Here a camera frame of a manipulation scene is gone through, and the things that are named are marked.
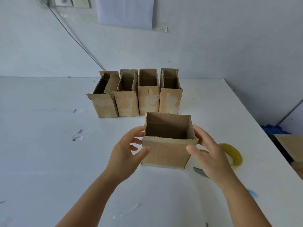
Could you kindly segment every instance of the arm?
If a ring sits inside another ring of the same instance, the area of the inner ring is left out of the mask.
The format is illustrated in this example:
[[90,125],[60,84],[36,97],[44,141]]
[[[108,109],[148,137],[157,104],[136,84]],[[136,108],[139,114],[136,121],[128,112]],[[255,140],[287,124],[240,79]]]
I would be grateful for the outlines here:
[[206,131],[194,126],[198,144],[209,151],[198,150],[196,146],[188,145],[187,151],[199,162],[206,175],[213,180],[223,191],[234,227],[271,227],[259,206],[248,190],[237,178],[218,145]]
[[121,138],[112,150],[104,172],[90,185],[56,227],[98,225],[104,207],[116,187],[135,172],[150,151],[150,148],[145,146],[137,154],[131,153],[131,150],[138,150],[130,145],[131,143],[142,144],[142,141],[136,137],[143,137],[144,128],[144,126],[135,127]]

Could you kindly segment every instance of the hand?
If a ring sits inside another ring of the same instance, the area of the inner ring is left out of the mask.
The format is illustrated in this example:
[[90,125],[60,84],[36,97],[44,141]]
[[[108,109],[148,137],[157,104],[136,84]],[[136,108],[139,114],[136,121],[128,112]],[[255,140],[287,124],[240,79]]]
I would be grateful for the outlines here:
[[144,126],[138,126],[127,132],[120,141],[114,146],[112,154],[109,158],[107,167],[104,172],[114,180],[116,185],[128,179],[138,168],[140,162],[150,152],[150,147],[143,147],[135,155],[132,151],[137,151],[138,148],[131,145],[131,143],[142,144],[142,141],[136,137],[144,136]]
[[221,146],[205,130],[196,125],[193,127],[195,135],[199,139],[198,144],[206,147],[208,151],[198,150],[193,145],[188,145],[186,149],[199,162],[205,174],[221,189],[238,180]]

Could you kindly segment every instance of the light switch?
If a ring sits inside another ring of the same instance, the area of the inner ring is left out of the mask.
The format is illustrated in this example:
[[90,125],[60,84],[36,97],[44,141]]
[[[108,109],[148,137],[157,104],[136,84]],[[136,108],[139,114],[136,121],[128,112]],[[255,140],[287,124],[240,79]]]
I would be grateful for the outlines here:
[[71,0],[55,0],[56,6],[73,6]]
[[89,0],[73,0],[73,3],[76,8],[90,8]]

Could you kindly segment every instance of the yellow packing tape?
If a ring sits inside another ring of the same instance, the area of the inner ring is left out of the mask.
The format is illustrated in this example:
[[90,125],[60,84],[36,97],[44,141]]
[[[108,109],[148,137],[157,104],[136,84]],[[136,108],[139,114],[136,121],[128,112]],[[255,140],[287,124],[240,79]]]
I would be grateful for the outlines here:
[[237,169],[239,166],[242,165],[243,162],[242,155],[236,148],[234,148],[232,145],[227,143],[220,143],[219,145],[226,153],[229,154],[230,157],[232,157],[234,164],[231,165],[231,167],[233,170]]

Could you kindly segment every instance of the brown cardboard box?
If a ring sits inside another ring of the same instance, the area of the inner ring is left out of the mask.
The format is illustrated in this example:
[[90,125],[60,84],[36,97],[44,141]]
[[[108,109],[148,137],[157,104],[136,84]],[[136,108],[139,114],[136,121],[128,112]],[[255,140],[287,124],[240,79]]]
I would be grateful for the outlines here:
[[190,157],[186,146],[198,143],[191,116],[149,112],[145,126],[142,145],[150,146],[151,151],[142,164],[184,168]]
[[183,92],[178,72],[179,69],[161,68],[159,112],[178,114]]
[[100,71],[99,80],[92,94],[86,94],[93,102],[99,118],[117,118],[118,109],[113,95],[119,84],[118,71]]
[[140,115],[159,111],[160,85],[157,69],[140,69],[138,99]]
[[295,134],[274,135],[271,140],[303,180],[303,137]]
[[113,94],[119,116],[139,116],[138,107],[138,70],[121,69],[117,91]]

